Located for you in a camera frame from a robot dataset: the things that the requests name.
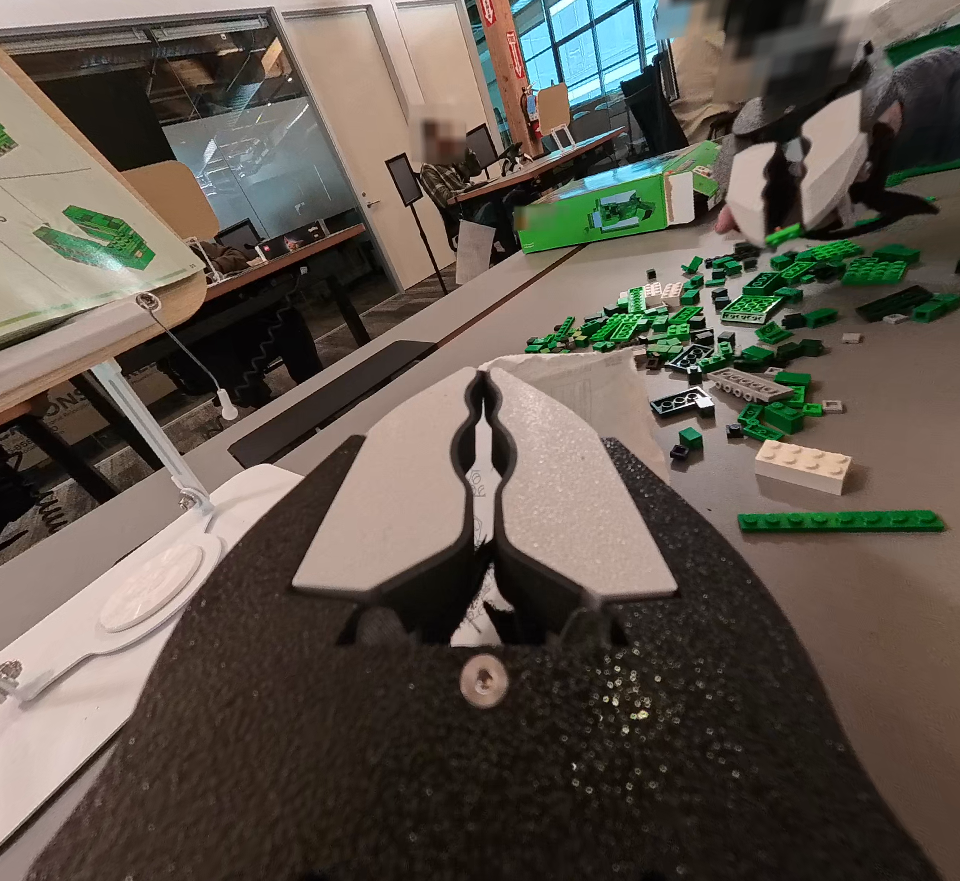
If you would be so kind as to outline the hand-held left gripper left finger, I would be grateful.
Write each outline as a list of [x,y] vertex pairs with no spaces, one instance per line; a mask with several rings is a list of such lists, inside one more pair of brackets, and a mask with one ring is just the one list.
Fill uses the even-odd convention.
[[466,477],[483,395],[483,375],[463,368],[367,432],[294,589],[374,606],[468,603],[483,579]]

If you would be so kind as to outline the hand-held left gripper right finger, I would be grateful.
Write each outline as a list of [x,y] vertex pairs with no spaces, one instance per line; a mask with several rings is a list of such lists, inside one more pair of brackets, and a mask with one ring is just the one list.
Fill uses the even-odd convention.
[[678,583],[594,428],[507,371],[488,371],[497,470],[495,530],[521,570],[582,604],[673,596]]

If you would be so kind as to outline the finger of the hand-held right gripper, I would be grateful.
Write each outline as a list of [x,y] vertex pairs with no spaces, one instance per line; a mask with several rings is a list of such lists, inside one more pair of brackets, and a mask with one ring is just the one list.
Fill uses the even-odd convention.
[[801,128],[808,148],[798,181],[800,222],[807,232],[837,218],[852,221],[850,191],[869,156],[869,138],[861,129],[862,92],[853,91],[826,104]]
[[757,143],[734,157],[726,208],[746,238],[766,238],[787,225],[789,162],[779,143]]

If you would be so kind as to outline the torn white paper bag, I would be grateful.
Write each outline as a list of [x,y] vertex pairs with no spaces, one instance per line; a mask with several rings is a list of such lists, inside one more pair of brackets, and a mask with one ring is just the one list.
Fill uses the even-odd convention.
[[[509,372],[524,383],[569,408],[602,438],[614,438],[626,446],[659,479],[670,487],[666,455],[657,443],[657,425],[649,409],[645,382],[634,349],[577,354],[517,354],[478,365],[479,371]],[[476,456],[467,473],[473,493],[474,547],[492,539],[494,495],[500,476],[493,466],[492,435],[481,420],[476,427]],[[497,646],[499,636],[484,607],[490,602],[498,611],[510,611],[500,595],[492,570],[451,637],[453,647]]]

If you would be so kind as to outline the scatter of small green bricks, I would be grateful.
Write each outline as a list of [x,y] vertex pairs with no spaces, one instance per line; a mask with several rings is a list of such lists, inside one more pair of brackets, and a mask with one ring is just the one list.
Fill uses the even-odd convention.
[[[844,404],[835,399],[809,400],[812,375],[791,370],[798,363],[830,358],[834,348],[817,333],[839,322],[874,327],[867,367],[880,380],[871,390],[884,409],[899,417],[899,428],[920,425],[924,434],[935,434],[939,415],[958,417],[958,323],[938,334],[933,327],[943,319],[958,317],[958,268],[946,270],[930,263],[927,254],[909,244],[890,242],[866,251],[856,239],[835,239],[809,245],[804,250],[774,251],[767,270],[758,270],[760,249],[738,241],[734,250],[713,259],[693,258],[683,267],[684,293],[679,304],[650,305],[643,286],[622,292],[618,299],[581,321],[566,317],[550,333],[530,338],[526,354],[567,354],[575,349],[605,353],[635,348],[643,371],[667,371],[665,363],[691,344],[714,345],[714,354],[700,368],[683,374],[684,388],[700,386],[710,393],[737,399],[736,422],[726,426],[729,440],[748,438],[796,444],[796,436],[810,419],[842,414]],[[841,278],[846,264],[868,256],[903,261],[908,267],[895,285],[845,287]],[[918,285],[933,298],[909,314],[892,314],[867,323],[856,308],[904,288]],[[762,326],[725,324],[719,312],[742,296],[776,296],[783,303]],[[763,423],[763,407],[713,388],[705,381],[711,371],[734,368],[793,388],[784,400],[802,407],[802,431],[781,434]]]

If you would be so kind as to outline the person's right forearm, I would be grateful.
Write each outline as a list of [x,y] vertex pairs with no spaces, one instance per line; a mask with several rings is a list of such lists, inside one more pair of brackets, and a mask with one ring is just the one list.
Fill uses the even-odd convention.
[[873,72],[862,90],[870,159],[885,175],[959,158],[959,50],[931,48]]

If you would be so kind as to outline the person's right hand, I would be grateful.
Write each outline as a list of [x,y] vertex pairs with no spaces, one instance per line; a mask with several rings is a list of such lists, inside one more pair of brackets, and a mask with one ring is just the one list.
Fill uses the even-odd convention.
[[729,133],[722,140],[718,156],[712,167],[713,180],[717,183],[714,207],[718,212],[714,230],[719,235],[738,229],[735,215],[728,203],[728,193],[735,158],[747,146],[748,142],[744,138]]

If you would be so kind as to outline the black office chair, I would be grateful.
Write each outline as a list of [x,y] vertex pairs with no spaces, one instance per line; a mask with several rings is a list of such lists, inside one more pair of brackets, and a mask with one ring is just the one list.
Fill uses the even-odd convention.
[[665,155],[687,148],[689,139],[674,115],[663,87],[663,56],[632,78],[622,80],[620,89],[642,134],[649,155]]

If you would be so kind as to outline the large green studded plate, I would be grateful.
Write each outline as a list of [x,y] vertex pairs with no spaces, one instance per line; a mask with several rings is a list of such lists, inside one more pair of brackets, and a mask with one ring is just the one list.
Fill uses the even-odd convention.
[[846,263],[841,284],[855,288],[896,285],[904,279],[907,268],[908,264],[904,261],[861,256]]

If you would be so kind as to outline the green wide plate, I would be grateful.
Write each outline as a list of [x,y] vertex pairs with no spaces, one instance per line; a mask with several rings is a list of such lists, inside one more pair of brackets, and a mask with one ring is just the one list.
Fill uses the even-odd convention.
[[725,324],[762,326],[769,323],[779,311],[784,299],[775,295],[742,295],[719,311]]

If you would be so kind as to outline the dark green flat tile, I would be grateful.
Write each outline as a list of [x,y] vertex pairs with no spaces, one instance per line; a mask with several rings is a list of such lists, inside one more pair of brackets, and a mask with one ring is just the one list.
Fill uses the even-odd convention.
[[882,322],[892,315],[909,315],[912,310],[933,299],[929,289],[914,285],[897,290],[879,299],[855,308],[858,317],[865,323]]

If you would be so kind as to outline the green toy box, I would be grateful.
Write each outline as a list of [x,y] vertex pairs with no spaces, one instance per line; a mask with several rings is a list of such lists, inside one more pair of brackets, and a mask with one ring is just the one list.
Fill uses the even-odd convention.
[[721,144],[706,140],[546,192],[514,210],[524,254],[660,232],[692,223],[711,209]]

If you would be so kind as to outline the light grey long plate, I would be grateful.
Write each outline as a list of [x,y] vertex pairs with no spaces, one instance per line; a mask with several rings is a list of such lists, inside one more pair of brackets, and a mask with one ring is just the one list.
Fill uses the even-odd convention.
[[775,383],[764,377],[739,371],[733,367],[705,373],[704,381],[722,393],[750,404],[780,403],[794,396],[791,386]]

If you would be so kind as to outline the wooden office table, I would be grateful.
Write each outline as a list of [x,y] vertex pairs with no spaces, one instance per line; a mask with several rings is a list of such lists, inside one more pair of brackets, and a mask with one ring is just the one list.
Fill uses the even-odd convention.
[[596,151],[606,145],[613,143],[619,136],[627,132],[626,126],[607,131],[604,134],[597,135],[580,143],[575,143],[572,147],[565,150],[554,151],[544,155],[532,162],[522,165],[519,169],[507,175],[493,179],[484,184],[480,184],[468,191],[456,194],[451,203],[467,203],[476,201],[497,192],[510,190],[522,183],[539,179],[558,167],[571,163],[589,153]]
[[159,321],[154,321],[150,312],[138,304],[136,295],[129,295],[75,314],[40,335],[2,348],[2,426],[29,415],[35,400],[58,385],[161,335],[162,324],[175,328],[187,323],[203,304],[289,271],[364,231],[364,225],[353,225],[209,286],[200,274],[180,279],[154,293],[159,301],[154,310]]

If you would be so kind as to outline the large window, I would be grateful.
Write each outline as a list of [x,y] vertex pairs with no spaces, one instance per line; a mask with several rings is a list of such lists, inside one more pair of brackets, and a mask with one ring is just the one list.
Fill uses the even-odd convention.
[[535,92],[564,83],[571,105],[621,92],[659,51],[657,0],[510,0]]

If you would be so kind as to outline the white eight-stud brick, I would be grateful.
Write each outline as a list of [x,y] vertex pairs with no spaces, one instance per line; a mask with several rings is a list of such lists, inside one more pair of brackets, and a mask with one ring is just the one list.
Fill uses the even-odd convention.
[[766,440],[754,458],[753,467],[758,477],[842,495],[852,463],[849,455],[787,441]]

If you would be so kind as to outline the white paper sheet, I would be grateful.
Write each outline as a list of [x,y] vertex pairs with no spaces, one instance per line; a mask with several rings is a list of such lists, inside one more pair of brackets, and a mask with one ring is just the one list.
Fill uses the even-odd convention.
[[495,227],[464,219],[460,221],[455,271],[455,282],[458,286],[465,286],[486,273],[490,267],[496,236]]

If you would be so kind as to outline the white wooden book stand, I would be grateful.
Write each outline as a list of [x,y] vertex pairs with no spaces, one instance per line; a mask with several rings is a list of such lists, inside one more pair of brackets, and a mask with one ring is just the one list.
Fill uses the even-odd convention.
[[2,834],[39,809],[126,724],[182,611],[241,536],[292,491],[278,467],[206,490],[122,374],[91,375],[147,442],[181,503],[149,537],[2,649]]

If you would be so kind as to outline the long green plate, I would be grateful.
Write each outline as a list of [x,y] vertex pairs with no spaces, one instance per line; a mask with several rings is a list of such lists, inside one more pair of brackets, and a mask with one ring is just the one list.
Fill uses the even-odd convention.
[[932,510],[844,510],[838,512],[760,512],[737,515],[738,528],[751,535],[941,534],[943,519]]

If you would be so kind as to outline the wooden pillar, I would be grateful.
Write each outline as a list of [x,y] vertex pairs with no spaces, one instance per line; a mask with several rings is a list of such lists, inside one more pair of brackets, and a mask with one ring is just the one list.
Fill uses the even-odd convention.
[[521,108],[522,88],[529,83],[529,79],[526,75],[524,81],[521,82],[515,77],[505,38],[507,31],[515,31],[518,39],[520,39],[514,22],[511,3],[510,0],[494,0],[494,5],[496,9],[496,23],[486,28],[482,21],[481,24],[491,66],[503,103],[511,141],[521,144],[525,155],[538,158],[543,153],[541,141],[539,141],[539,143],[532,143]]

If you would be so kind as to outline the black sign stand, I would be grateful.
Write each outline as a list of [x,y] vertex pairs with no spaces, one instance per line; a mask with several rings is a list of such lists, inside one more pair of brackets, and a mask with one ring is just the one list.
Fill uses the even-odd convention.
[[423,186],[419,176],[414,172],[410,159],[405,152],[387,159],[385,165],[404,208],[411,213],[416,230],[433,268],[433,274],[437,279],[438,286],[441,293],[446,296],[449,294],[449,288],[437,263],[430,242],[427,239],[426,230],[416,210],[416,203],[424,196]]

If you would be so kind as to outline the white door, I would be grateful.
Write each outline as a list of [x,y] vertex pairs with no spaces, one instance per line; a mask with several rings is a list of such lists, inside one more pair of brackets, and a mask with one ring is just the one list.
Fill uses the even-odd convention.
[[390,279],[407,290],[433,267],[386,166],[406,153],[408,128],[373,7],[292,11],[280,21]]
[[414,71],[418,101],[460,119],[465,131],[497,119],[464,0],[396,0],[393,8]]

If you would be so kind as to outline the tan rounded divider panel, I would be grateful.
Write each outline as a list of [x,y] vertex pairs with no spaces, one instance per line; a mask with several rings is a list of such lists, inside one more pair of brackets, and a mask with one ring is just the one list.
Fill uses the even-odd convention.
[[130,189],[180,239],[212,241],[219,219],[193,172],[177,160],[166,160],[121,173]]

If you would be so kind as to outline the building instruction booklet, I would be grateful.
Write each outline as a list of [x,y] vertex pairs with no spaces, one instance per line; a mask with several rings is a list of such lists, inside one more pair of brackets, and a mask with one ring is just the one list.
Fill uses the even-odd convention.
[[202,275],[196,253],[5,52],[1,340]]

